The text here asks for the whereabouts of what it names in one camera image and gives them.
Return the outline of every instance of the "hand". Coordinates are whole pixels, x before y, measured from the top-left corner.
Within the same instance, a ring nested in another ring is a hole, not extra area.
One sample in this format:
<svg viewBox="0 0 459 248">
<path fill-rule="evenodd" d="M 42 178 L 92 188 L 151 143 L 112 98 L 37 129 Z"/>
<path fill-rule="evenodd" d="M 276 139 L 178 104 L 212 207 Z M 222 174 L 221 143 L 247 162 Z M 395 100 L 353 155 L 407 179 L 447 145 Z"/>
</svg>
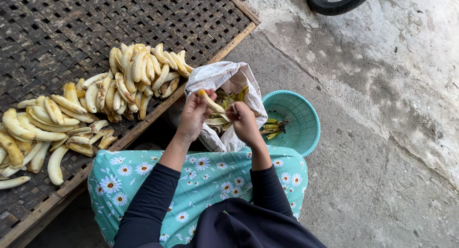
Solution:
<svg viewBox="0 0 459 248">
<path fill-rule="evenodd" d="M 213 89 L 206 89 L 206 92 L 210 99 L 215 100 L 217 98 L 217 94 L 214 93 Z M 175 135 L 185 143 L 191 144 L 198 138 L 202 130 L 202 124 L 211 113 L 212 110 L 207 108 L 207 101 L 201 99 L 197 92 L 193 92 L 183 108 L 180 125 Z"/>
<path fill-rule="evenodd" d="M 247 144 L 250 148 L 258 145 L 264 145 L 263 137 L 258 130 L 258 125 L 255 120 L 255 114 L 243 102 L 234 103 L 236 110 L 240 116 L 238 119 L 233 114 L 233 106 L 230 105 L 226 111 L 226 116 L 233 122 L 234 131 L 237 137 Z"/>
</svg>

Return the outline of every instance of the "motorcycle tire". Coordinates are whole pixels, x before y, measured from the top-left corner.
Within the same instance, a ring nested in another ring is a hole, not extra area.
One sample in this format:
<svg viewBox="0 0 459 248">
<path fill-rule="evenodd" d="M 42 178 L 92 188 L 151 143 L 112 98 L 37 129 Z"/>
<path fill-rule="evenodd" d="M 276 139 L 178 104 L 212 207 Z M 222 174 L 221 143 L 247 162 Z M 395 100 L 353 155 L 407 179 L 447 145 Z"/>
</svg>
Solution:
<svg viewBox="0 0 459 248">
<path fill-rule="evenodd" d="M 336 16 L 349 12 L 366 0 L 341 0 L 338 2 L 329 2 L 327 0 L 307 0 L 311 10 L 326 16 Z"/>
</svg>

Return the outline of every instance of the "turquoise plastic basket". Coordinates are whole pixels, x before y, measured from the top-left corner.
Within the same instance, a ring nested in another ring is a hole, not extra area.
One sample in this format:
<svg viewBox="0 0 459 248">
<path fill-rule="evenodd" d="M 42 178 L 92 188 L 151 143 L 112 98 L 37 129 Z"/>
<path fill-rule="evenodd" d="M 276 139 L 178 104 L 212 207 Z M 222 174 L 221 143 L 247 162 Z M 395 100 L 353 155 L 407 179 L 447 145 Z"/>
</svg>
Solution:
<svg viewBox="0 0 459 248">
<path fill-rule="evenodd" d="M 302 96 L 287 90 L 278 90 L 262 99 L 268 118 L 288 120 L 286 133 L 265 140 L 268 145 L 294 149 L 306 157 L 317 146 L 320 123 L 313 106 Z"/>
</svg>

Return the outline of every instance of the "floral skirt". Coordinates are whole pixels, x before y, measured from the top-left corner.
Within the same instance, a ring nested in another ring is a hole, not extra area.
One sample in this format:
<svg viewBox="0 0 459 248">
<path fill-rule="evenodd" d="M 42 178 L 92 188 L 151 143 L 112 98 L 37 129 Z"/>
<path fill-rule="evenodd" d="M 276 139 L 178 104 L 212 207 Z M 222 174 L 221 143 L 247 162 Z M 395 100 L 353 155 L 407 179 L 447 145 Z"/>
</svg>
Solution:
<svg viewBox="0 0 459 248">
<path fill-rule="evenodd" d="M 307 167 L 299 153 L 290 148 L 268 146 L 279 181 L 298 218 L 307 186 Z M 101 150 L 89 174 L 88 190 L 95 221 L 109 245 L 124 211 L 164 151 Z M 214 203 L 238 197 L 250 202 L 251 150 L 239 152 L 189 153 L 181 178 L 161 228 L 165 248 L 186 244 L 193 237 L 201 212 Z"/>
</svg>

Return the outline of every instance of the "woven plastic sack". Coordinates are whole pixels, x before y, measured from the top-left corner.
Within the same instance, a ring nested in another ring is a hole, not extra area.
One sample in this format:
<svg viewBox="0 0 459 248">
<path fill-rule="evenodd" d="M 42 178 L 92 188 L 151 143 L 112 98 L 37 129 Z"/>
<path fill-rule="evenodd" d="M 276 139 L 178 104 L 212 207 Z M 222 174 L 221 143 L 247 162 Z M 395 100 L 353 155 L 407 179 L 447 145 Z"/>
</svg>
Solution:
<svg viewBox="0 0 459 248">
<path fill-rule="evenodd" d="M 268 119 L 268 115 L 261 101 L 260 87 L 245 62 L 220 61 L 193 69 L 185 86 L 185 94 L 188 100 L 191 93 L 201 88 L 222 87 L 229 94 L 239 93 L 244 86 L 249 86 L 249 91 L 244 96 L 244 103 L 255 113 L 257 125 L 261 127 Z M 236 136 L 233 126 L 219 138 L 217 133 L 204 123 L 199 138 L 212 152 L 236 152 L 245 146 L 244 142 Z"/>
</svg>

